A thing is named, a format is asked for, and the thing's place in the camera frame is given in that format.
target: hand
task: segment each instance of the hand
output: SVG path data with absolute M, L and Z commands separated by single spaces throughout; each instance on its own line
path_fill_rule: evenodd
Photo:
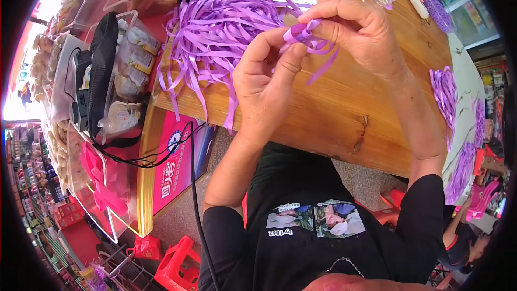
M 293 81 L 307 52 L 304 44 L 295 43 L 278 56 L 286 30 L 271 29 L 255 37 L 233 72 L 242 113 L 240 132 L 261 147 L 288 117 Z
M 467 210 L 470 207 L 470 204 L 472 203 L 472 195 L 474 194 L 474 191 L 472 189 L 469 192 L 469 196 L 467 197 L 467 200 L 463 203 L 463 206 L 461 207 L 461 210 Z
M 326 18 L 312 33 L 346 49 L 368 72 L 386 81 L 400 80 L 409 70 L 386 12 L 356 0 L 321 0 L 298 22 Z

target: black t-shirt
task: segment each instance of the black t-shirt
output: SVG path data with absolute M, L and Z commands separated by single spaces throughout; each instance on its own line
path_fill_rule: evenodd
M 301 290 L 341 257 L 357 270 L 338 261 L 331 273 L 427 281 L 443 249 L 440 177 L 427 175 L 411 186 L 395 232 L 355 204 L 344 186 L 319 191 L 318 182 L 300 184 L 303 189 L 291 184 L 291 193 L 271 186 L 262 191 L 246 229 L 231 208 L 205 211 L 203 230 L 222 290 Z M 204 251 L 198 285 L 200 291 L 215 289 Z
M 476 242 L 477 236 L 468 224 L 459 223 L 456 228 L 456 238 L 440 257 L 445 267 L 457 270 L 464 267 L 469 261 L 470 246 Z

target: pink box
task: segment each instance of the pink box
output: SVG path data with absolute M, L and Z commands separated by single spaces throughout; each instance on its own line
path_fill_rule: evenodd
M 175 141 L 186 139 L 190 135 L 190 126 L 187 126 L 183 136 L 181 133 L 189 121 L 194 122 L 194 129 L 199 126 L 199 123 L 202 123 L 185 115 L 180 115 L 180 120 L 177 122 L 174 113 L 167 112 L 163 122 L 158 150 L 163 151 Z M 206 171 L 216 130 L 216 126 L 207 126 L 200 129 L 194 135 L 195 179 L 198 179 Z M 164 158 L 165 155 L 165 153 L 160 155 L 158 159 Z M 176 145 L 169 158 L 156 167 L 152 199 L 153 216 L 190 186 L 190 160 L 191 149 L 189 139 L 184 143 Z

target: black device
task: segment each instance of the black device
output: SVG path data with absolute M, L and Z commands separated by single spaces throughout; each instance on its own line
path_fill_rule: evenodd
M 79 51 L 74 55 L 75 65 L 75 96 L 76 100 L 72 102 L 72 114 L 74 116 L 74 124 L 79 128 L 80 132 L 88 129 L 88 89 L 80 89 L 83 85 L 84 74 L 88 67 L 92 65 L 92 53 L 89 50 Z

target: red plastic stool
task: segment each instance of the red plastic stool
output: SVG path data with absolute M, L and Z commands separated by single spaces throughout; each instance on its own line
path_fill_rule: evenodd
M 194 241 L 189 236 L 183 236 L 175 246 L 169 246 L 160 266 L 156 270 L 155 280 L 169 291 L 196 291 L 199 270 L 189 267 L 182 268 L 187 255 L 201 264 L 201 258 L 192 249 Z

